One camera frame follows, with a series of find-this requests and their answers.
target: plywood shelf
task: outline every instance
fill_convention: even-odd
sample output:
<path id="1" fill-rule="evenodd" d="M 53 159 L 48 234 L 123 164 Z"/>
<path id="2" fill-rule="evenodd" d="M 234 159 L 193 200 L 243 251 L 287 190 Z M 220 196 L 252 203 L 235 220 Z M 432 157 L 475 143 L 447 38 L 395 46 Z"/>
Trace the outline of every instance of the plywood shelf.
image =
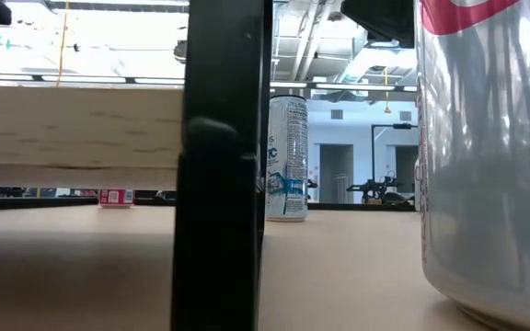
<path id="1" fill-rule="evenodd" d="M 182 89 L 0 86 L 0 186 L 173 188 Z"/>

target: doorway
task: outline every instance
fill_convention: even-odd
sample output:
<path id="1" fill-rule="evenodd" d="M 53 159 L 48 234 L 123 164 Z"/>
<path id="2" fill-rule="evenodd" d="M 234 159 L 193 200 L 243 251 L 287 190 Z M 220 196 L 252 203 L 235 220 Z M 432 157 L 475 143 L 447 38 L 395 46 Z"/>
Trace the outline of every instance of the doorway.
<path id="1" fill-rule="evenodd" d="M 320 144 L 321 203 L 353 203 L 352 192 L 347 188 L 353 183 L 353 145 Z"/>
<path id="2" fill-rule="evenodd" d="M 396 146 L 396 175 L 398 193 L 414 193 L 414 164 L 419 146 Z"/>

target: black metal leg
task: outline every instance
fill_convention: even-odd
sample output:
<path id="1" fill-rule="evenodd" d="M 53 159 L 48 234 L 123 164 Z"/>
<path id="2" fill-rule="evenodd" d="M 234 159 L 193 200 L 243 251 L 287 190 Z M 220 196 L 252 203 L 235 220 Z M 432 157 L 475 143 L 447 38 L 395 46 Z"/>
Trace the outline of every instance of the black metal leg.
<path id="1" fill-rule="evenodd" d="M 375 180 L 375 127 L 377 125 L 372 124 L 372 180 Z"/>
<path id="2" fill-rule="evenodd" d="M 271 47 L 273 34 L 273 1 L 263 0 L 263 85 L 261 87 L 260 155 L 259 170 L 262 190 L 257 196 L 257 226 L 259 229 L 259 256 L 265 232 L 265 186 L 267 183 L 267 143 L 269 128 L 269 99 L 271 80 Z"/>
<path id="3" fill-rule="evenodd" d="M 190 1 L 174 331 L 257 328 L 263 9 L 263 0 Z"/>

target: white can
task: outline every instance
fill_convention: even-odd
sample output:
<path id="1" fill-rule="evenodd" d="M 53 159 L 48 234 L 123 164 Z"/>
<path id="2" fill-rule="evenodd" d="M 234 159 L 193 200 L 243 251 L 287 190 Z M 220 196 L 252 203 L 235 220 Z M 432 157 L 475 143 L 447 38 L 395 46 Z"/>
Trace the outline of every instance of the white can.
<path id="1" fill-rule="evenodd" d="M 308 174 L 308 112 L 303 97 L 271 98 L 267 149 L 267 220 L 302 222 Z"/>

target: tan tabletop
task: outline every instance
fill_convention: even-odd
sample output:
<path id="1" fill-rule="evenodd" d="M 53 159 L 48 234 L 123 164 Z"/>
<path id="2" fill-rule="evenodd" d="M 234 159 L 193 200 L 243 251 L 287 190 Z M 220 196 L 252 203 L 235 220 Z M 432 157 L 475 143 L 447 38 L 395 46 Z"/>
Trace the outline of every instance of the tan tabletop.
<path id="1" fill-rule="evenodd" d="M 170 208 L 0 211 L 0 331 L 167 330 Z M 415 213 L 267 223 L 261 331 L 486 330 L 421 270 Z"/>

